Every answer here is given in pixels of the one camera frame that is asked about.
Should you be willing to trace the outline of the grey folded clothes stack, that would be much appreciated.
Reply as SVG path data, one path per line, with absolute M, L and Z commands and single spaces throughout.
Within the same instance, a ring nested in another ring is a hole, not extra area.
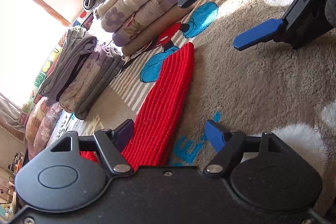
M 58 103 L 64 111 L 84 120 L 124 63 L 111 44 L 100 43 L 83 27 L 70 27 L 56 65 L 38 94 L 46 99 L 47 106 Z

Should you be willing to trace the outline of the orange cartoon pillow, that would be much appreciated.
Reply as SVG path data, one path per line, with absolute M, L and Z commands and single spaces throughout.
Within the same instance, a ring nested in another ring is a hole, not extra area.
M 36 153 L 34 150 L 34 140 L 43 118 L 48 113 L 50 107 L 46 105 L 47 97 L 43 97 L 33 108 L 26 124 L 26 140 L 29 159 L 32 159 Z

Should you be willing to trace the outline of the pink floral pillow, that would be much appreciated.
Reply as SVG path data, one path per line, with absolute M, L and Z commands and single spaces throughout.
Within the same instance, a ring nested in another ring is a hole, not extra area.
M 56 123 L 59 120 L 60 114 L 62 113 L 62 110 L 63 109 L 57 102 L 50 107 L 48 113 L 43 118 L 34 140 L 34 150 L 36 155 L 46 148 Z

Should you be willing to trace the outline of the wooden framed window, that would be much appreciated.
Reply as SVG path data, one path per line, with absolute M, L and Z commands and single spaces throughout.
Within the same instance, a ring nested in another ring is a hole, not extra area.
M 1 93 L 22 107 L 35 76 L 78 11 L 77 0 L 1 0 Z

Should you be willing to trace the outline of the grey window curtain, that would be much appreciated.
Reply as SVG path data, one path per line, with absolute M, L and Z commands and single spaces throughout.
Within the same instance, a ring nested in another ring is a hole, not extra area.
M 5 125 L 24 134 L 25 127 L 18 123 L 20 115 L 21 110 L 1 94 L 1 121 L 3 121 Z

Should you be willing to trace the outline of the red knit sweater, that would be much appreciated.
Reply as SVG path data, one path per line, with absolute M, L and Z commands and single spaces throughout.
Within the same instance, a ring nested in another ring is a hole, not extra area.
M 113 90 L 106 90 L 94 106 L 98 113 L 92 124 L 79 130 L 78 135 L 91 136 L 100 129 L 114 129 L 130 119 L 133 135 L 121 151 L 123 158 L 133 170 L 166 165 L 193 71 L 194 45 L 186 43 L 164 59 L 150 91 L 140 96 L 143 104 L 138 112 Z

